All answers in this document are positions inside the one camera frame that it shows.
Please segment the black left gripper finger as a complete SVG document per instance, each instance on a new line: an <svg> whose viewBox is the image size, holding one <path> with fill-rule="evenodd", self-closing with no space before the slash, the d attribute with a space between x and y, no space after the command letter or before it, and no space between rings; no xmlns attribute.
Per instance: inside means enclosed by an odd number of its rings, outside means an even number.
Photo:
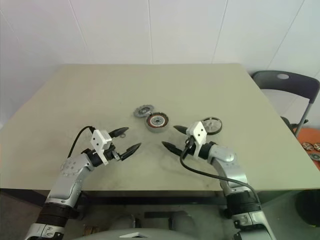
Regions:
<svg viewBox="0 0 320 240"><path fill-rule="evenodd" d="M142 143L140 142L140 143L137 143L137 144L129 147L123 154L120 155L120 160L124 161L125 159L132 156L138 150L138 148L141 146L141 144Z"/></svg>
<svg viewBox="0 0 320 240"><path fill-rule="evenodd" d="M128 127L121 127L121 128L118 128L118 129L111 131L109 133L109 135L111 138L117 138L117 137L123 135L128 129L129 129Z"/></svg>

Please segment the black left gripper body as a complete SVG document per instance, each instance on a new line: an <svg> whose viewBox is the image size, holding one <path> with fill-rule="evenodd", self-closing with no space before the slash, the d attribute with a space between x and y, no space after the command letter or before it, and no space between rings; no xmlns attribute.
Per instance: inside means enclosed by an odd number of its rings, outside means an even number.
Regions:
<svg viewBox="0 0 320 240"><path fill-rule="evenodd" d="M116 161L124 160L123 156L116 151L116 147L111 141L108 141L104 146L104 157L107 161L111 161L113 159Z"/></svg>

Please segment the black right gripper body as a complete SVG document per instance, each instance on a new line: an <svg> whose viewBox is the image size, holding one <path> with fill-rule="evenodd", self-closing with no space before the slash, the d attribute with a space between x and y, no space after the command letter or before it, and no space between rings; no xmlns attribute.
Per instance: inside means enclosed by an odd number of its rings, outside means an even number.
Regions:
<svg viewBox="0 0 320 240"><path fill-rule="evenodd" d="M183 150L183 156L186 157L187 155L193 156L196 150L196 140L193 136L190 136L185 141L185 148Z"/></svg>

